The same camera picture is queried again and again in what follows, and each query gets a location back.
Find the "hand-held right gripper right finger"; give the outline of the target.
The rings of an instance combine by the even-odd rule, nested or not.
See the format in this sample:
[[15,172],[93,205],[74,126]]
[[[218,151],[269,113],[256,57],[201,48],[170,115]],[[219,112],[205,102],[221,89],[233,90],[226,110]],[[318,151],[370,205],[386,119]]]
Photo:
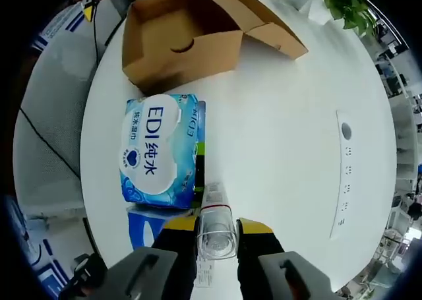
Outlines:
[[284,251],[267,225],[239,218],[237,279],[244,299],[332,299],[329,277],[294,251]]

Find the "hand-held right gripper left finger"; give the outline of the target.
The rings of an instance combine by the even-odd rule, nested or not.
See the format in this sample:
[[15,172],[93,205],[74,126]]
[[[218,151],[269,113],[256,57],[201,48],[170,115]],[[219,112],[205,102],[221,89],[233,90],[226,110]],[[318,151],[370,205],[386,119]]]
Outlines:
[[189,299],[196,278],[197,217],[168,221],[151,247],[108,270],[109,299]]

